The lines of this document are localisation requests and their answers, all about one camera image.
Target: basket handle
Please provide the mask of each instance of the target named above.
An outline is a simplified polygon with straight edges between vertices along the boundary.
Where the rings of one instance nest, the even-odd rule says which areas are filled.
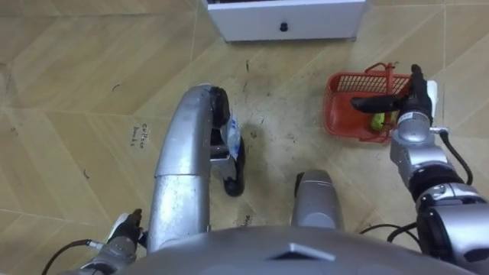
[[[376,67],[382,66],[384,70],[374,70]],[[394,83],[394,69],[395,65],[392,63],[376,63],[372,66],[369,66],[366,70],[365,73],[373,76],[386,76],[387,77],[387,82],[386,82],[386,94],[391,95],[393,93],[393,83]]]

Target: cylindrical robot part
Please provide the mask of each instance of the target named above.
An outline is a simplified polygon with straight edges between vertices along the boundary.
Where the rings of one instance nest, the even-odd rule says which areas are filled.
[[[310,170],[298,178],[296,204],[290,224],[343,229],[338,194],[331,177],[323,170]]]

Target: white label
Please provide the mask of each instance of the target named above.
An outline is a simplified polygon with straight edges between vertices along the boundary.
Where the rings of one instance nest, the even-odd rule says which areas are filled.
[[[399,117],[399,119],[397,120],[397,124],[411,118],[413,118],[413,112],[408,112],[407,114],[401,115]]]

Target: marker writing on floor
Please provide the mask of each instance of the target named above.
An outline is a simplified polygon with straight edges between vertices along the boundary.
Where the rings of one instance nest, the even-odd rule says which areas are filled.
[[[144,145],[147,143],[149,134],[150,132],[147,124],[143,124],[142,126],[134,126],[132,128],[131,146],[135,147],[136,144],[139,144],[139,148],[144,149]]]

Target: drawer knob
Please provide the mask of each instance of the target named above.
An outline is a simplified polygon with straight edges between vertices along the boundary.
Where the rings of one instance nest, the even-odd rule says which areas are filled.
[[[286,32],[288,30],[289,30],[289,25],[287,23],[280,24],[280,31],[281,32]]]

